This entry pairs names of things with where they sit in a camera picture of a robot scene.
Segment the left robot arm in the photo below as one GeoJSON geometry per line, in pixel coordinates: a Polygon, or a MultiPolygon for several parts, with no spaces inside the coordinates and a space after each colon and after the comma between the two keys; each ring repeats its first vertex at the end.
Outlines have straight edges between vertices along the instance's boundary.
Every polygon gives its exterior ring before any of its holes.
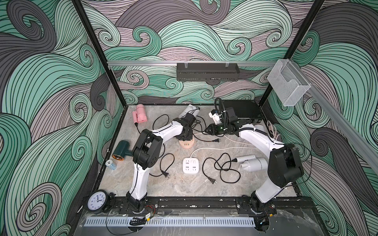
{"type": "Polygon", "coordinates": [[[134,175],[131,188],[127,192],[127,200],[132,211],[144,210],[150,169],[158,161],[162,145],[171,138],[181,141],[191,140],[192,125],[195,120],[196,114],[186,113],[159,129],[145,129],[141,132],[132,150],[134,175]]]}

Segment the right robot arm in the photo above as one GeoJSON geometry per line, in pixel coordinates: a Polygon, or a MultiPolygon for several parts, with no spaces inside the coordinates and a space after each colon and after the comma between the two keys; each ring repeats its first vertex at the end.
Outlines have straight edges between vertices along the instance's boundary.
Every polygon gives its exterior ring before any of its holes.
{"type": "Polygon", "coordinates": [[[298,148],[294,144],[284,144],[272,138],[266,131],[253,124],[236,121],[232,124],[217,124],[212,126],[216,135],[236,135],[260,150],[265,157],[257,158],[254,154],[230,158],[220,165],[219,159],[214,166],[220,172],[239,170],[232,169],[232,163],[239,163],[240,169],[247,172],[266,170],[268,178],[251,194],[250,206],[255,213],[262,213],[269,203],[286,187],[296,182],[304,175],[302,161],[298,148]]]}

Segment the white folded hair dryer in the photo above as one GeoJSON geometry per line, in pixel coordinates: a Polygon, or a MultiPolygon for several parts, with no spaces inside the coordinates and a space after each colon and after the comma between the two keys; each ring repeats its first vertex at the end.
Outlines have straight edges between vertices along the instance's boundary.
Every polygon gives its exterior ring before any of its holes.
{"type": "Polygon", "coordinates": [[[180,114],[179,118],[183,118],[186,114],[191,114],[193,115],[194,117],[196,117],[198,115],[200,111],[200,108],[199,107],[196,107],[192,104],[189,104],[185,110],[180,114]]]}

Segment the black case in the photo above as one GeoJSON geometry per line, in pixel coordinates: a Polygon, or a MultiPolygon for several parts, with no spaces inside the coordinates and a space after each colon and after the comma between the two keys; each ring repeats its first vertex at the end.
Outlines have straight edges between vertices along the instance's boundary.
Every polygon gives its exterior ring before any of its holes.
{"type": "Polygon", "coordinates": [[[253,124],[262,121],[260,108],[254,100],[224,100],[223,104],[230,117],[249,120],[253,124]]]}

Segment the pink round power strip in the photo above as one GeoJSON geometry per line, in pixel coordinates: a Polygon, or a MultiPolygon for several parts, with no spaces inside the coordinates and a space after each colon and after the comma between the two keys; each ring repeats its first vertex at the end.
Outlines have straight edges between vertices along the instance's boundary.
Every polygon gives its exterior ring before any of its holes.
{"type": "Polygon", "coordinates": [[[195,145],[195,139],[185,141],[179,140],[179,145],[184,149],[192,148],[195,145]]]}

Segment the white hair dryer right back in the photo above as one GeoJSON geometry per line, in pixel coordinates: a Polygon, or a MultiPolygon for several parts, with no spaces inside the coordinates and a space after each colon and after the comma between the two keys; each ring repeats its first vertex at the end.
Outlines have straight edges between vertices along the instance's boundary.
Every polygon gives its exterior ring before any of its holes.
{"type": "Polygon", "coordinates": [[[255,129],[260,130],[261,132],[263,132],[263,133],[266,134],[266,128],[265,128],[265,126],[263,126],[261,124],[255,124],[254,127],[255,127],[255,129]]]}

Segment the white hair dryer right front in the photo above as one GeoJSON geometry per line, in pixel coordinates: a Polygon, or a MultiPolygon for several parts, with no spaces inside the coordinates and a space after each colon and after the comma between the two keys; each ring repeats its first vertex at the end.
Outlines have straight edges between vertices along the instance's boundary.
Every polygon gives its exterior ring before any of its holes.
{"type": "Polygon", "coordinates": [[[260,170],[266,170],[268,168],[268,162],[265,158],[257,158],[255,155],[246,155],[236,157],[232,162],[239,163],[239,171],[255,172],[260,170]]]}

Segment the white square power strip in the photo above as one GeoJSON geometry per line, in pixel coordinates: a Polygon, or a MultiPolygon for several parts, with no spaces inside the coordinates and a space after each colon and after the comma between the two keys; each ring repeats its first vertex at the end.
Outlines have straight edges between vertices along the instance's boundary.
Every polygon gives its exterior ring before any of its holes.
{"type": "Polygon", "coordinates": [[[187,157],[183,160],[182,170],[184,174],[194,175],[199,172],[199,161],[195,157],[187,157]]]}

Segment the pink hair dryer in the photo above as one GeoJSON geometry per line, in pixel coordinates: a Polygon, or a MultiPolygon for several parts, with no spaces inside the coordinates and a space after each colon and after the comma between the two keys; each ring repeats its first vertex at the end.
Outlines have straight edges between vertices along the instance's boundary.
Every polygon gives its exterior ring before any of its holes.
{"type": "Polygon", "coordinates": [[[132,118],[134,124],[145,123],[148,121],[145,107],[143,104],[138,104],[135,111],[132,112],[132,118]]]}

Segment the dark green hair dryer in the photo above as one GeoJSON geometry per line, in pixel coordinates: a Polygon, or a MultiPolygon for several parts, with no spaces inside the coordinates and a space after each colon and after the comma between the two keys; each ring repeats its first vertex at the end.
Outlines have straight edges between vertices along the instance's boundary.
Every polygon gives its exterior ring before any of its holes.
{"type": "Polygon", "coordinates": [[[123,161],[126,157],[132,157],[132,151],[130,150],[130,143],[126,140],[121,140],[116,146],[112,157],[116,160],[123,161]]]}

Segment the small clear bottle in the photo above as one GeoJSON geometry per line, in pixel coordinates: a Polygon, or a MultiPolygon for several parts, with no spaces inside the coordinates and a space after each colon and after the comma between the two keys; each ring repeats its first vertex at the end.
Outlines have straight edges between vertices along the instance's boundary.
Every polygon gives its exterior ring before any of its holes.
{"type": "Polygon", "coordinates": [[[105,162],[105,165],[106,165],[106,167],[108,167],[110,170],[116,170],[117,169],[117,165],[116,165],[116,163],[113,161],[113,160],[107,160],[106,162],[105,162]]]}

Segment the black wall shelf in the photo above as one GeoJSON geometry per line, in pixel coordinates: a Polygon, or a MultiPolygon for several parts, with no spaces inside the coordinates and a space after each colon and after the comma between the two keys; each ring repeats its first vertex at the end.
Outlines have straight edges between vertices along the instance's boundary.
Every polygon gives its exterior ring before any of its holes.
{"type": "Polygon", "coordinates": [[[240,69],[236,63],[177,63],[176,78],[181,82],[237,81],[240,69]]]}

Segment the clear mesh wall holder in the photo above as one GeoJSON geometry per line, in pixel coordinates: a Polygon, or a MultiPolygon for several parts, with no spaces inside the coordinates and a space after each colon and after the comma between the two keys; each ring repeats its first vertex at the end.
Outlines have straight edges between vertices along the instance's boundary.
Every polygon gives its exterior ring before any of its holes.
{"type": "Polygon", "coordinates": [[[285,107],[295,106],[311,88],[299,65],[289,59],[278,60],[267,79],[285,107]]]}

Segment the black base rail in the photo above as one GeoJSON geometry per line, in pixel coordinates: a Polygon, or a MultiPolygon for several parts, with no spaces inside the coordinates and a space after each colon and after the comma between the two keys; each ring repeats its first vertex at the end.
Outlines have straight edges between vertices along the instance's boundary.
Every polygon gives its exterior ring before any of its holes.
{"type": "Polygon", "coordinates": [[[151,197],[146,199],[146,211],[155,210],[160,215],[174,210],[215,210],[236,212],[246,215],[269,215],[280,210],[288,211],[300,216],[318,214],[313,200],[309,197],[277,197],[267,203],[259,211],[255,211],[250,204],[251,198],[247,195],[239,197],[151,197]]]}

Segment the round wall clock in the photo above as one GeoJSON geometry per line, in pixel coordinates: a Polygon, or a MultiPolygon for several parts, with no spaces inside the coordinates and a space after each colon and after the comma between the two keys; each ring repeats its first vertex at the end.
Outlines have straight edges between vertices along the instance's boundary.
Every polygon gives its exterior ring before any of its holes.
{"type": "Polygon", "coordinates": [[[91,213],[101,213],[107,206],[108,194],[105,190],[98,190],[90,195],[86,209],[91,213]]]}

